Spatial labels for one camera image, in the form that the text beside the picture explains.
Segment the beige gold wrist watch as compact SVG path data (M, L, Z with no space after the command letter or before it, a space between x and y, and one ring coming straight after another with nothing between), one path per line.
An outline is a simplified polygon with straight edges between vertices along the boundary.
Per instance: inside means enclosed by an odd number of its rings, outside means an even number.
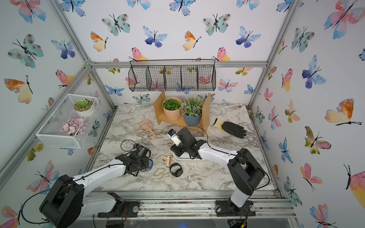
M155 178L160 179L160 178L163 178L163 177L164 177L165 173L166 173L166 169L164 169L164 168L159 168L159 169L157 169L157 170L154 172L153 176L154 176Z

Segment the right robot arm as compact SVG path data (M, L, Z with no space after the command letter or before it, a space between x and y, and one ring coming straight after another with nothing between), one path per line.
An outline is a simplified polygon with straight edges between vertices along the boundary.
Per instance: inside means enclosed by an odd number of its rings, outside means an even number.
M208 160L226 166L235 183L235 190L229 199L231 206L241 209L267 173L246 148L238 151L223 149L210 144L209 140L197 140L187 128L168 132L174 145L171 150L176 156L188 154L190 159Z

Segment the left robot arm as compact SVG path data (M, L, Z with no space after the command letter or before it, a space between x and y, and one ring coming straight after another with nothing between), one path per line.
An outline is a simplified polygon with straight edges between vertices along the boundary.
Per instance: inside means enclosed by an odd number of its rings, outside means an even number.
M40 212L45 216L41 223L51 223L56 228L67 228L78 218L88 215L126 215L121 199L114 193L106 197L86 197L94 189L114 178L125 174L137 176L140 172L148 171L150 156L150 149L136 143L132 150L97 169L74 177L59 177L51 188L40 191L46 194L40 205Z

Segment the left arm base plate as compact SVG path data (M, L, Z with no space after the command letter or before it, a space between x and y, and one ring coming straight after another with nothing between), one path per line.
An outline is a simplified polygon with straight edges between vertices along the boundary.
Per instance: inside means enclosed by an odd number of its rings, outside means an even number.
M109 212L98 213L98 218L136 218L141 205L139 201L128 201L117 195L115 192L108 192L116 203Z

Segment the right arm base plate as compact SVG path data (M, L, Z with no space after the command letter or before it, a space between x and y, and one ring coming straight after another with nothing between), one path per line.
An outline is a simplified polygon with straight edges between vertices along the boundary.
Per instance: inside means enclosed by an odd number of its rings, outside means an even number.
M253 202L250 200L246 201L242 207L237 207L229 199L217 200L215 202L215 212L218 217L253 217L256 216L256 212L254 210L255 207L253 206Z

